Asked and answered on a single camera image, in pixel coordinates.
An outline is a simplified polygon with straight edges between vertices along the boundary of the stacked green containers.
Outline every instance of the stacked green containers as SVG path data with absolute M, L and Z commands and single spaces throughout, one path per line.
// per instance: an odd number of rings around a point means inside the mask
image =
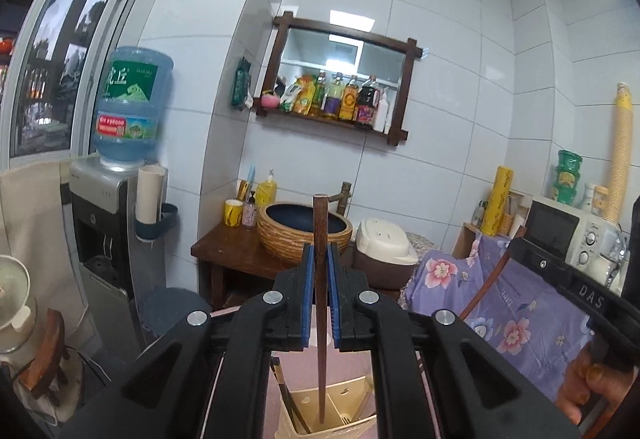
M 552 199 L 568 204 L 574 203 L 576 186 L 580 180 L 580 165 L 582 157 L 568 150 L 558 152 L 558 166 L 556 166 L 556 182 L 553 187 Z

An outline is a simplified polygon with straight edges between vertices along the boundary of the silver bolt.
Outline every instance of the silver bolt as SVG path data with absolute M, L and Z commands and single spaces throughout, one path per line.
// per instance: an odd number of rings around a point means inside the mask
M 202 325 L 207 321 L 207 313 L 203 311 L 193 311 L 193 313 L 189 313 L 187 316 L 187 323 L 197 327 L 198 325 Z
M 380 300 L 380 296 L 375 291 L 363 291 L 358 295 L 358 298 L 364 304 L 374 304 Z
M 268 304 L 276 304 L 282 301 L 282 293 L 280 291 L 267 291 L 262 295 L 262 300 Z
M 446 309 L 440 309 L 436 313 L 436 321 L 442 325 L 450 325 L 456 321 L 456 315 Z

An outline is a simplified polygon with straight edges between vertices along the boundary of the human hand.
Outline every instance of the human hand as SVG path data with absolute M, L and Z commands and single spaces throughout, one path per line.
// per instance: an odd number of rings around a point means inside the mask
M 587 345 L 567 366 L 564 382 L 558 389 L 556 406 L 577 425 L 582 420 L 579 406 L 586 405 L 591 392 L 601 394 L 609 401 L 609 406 L 594 425 L 594 427 L 601 427 L 618 409 L 637 375 L 637 369 L 621 372 L 606 365 L 593 364 L 590 348 Z

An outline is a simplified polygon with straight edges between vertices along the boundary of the blue water jug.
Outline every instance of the blue water jug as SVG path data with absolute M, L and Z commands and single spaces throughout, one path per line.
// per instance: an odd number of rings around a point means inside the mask
M 142 47 L 118 47 L 99 91 L 94 145 L 109 167 L 138 167 L 153 159 L 174 61 Z

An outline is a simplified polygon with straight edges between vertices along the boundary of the beige plastic basket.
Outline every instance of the beige plastic basket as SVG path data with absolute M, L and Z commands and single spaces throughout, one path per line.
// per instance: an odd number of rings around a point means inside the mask
M 318 389 L 296 390 L 291 392 L 291 398 L 300 409 L 300 414 L 306 425 L 311 430 L 311 434 L 304 433 L 304 428 L 296 420 L 296 427 L 302 431 L 300 435 L 293 426 L 287 408 L 280 398 L 280 418 L 278 420 L 278 430 L 274 439 L 296 439 L 299 437 L 313 439 L 328 439 L 340 437 L 340 439 L 356 439 L 366 430 L 376 424 L 376 416 L 372 415 L 366 419 L 344 424 L 342 418 L 349 421 L 356 417 L 367 399 L 373 393 L 373 379 L 370 376 L 358 377 L 326 388 L 326 411 L 324 423 L 320 423 L 318 410 Z

